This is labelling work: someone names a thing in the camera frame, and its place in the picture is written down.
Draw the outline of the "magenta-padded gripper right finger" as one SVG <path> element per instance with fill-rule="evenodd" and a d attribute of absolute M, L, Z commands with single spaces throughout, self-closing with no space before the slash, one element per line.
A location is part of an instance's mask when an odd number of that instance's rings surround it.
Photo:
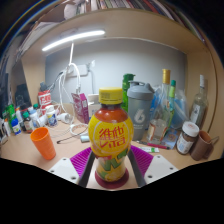
<path fill-rule="evenodd" d="M 128 158 L 139 187 L 143 187 L 177 171 L 177 168 L 162 155 L 152 156 L 136 146 L 131 146 Z"/>

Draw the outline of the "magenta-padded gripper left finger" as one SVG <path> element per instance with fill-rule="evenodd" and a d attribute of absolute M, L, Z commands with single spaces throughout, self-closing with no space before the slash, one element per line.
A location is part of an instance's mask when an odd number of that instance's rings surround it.
<path fill-rule="evenodd" d="M 78 186 L 86 187 L 94 160 L 95 155 L 88 147 L 71 158 L 63 157 L 49 172 Z"/>

